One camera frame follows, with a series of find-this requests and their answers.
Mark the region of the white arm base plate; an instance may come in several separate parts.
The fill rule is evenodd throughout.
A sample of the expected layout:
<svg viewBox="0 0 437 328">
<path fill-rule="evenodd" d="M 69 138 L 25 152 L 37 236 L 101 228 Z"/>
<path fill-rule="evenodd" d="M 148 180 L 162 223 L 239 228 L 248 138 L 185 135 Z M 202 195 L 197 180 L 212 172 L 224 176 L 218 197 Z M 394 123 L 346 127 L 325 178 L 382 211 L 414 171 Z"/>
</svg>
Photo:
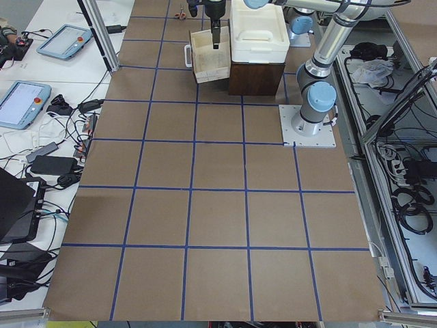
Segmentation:
<svg viewBox="0 0 437 328">
<path fill-rule="evenodd" d="M 279 105 L 283 145 L 300 148 L 335 148 L 335 136 L 328 114 L 318 123 L 300 116 L 300 105 Z"/>
</svg>

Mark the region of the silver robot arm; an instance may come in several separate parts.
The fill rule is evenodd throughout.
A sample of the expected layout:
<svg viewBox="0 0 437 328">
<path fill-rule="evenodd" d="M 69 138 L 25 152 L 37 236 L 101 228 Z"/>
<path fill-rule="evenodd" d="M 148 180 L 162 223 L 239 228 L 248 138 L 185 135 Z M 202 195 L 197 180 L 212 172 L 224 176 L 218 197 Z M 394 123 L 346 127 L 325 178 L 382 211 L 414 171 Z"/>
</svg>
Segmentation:
<svg viewBox="0 0 437 328">
<path fill-rule="evenodd" d="M 311 59 L 299 67 L 297 82 L 302 94 L 300 111 L 291 119 L 293 130 L 304 137 L 316 136 L 336 101 L 334 87 L 325 82 L 332 64 L 350 32 L 359 21 L 382 16 L 393 1 L 271 1 L 271 4 L 330 12 L 327 30 Z"/>
<path fill-rule="evenodd" d="M 232 1 L 230 9 L 231 48 L 234 51 L 281 52 L 290 39 L 307 33 L 313 25 L 310 16 L 293 10 L 284 16 L 279 5 L 268 3 L 251 9 L 244 2 Z"/>
</svg>

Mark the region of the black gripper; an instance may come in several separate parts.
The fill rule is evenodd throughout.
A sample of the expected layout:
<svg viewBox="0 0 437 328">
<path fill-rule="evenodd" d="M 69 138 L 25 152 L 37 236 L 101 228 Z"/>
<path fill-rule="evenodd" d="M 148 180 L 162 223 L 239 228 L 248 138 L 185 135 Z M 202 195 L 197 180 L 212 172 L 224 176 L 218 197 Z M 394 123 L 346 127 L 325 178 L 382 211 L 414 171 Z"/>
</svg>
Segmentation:
<svg viewBox="0 0 437 328">
<path fill-rule="evenodd" d="M 204 6 L 206 16 L 211 19 L 212 46 L 214 50 L 217 50 L 221 41 L 220 19 L 225 15 L 225 0 L 187 0 L 186 2 L 188 4 L 188 11 L 193 18 L 198 14 L 198 7 Z"/>
</svg>

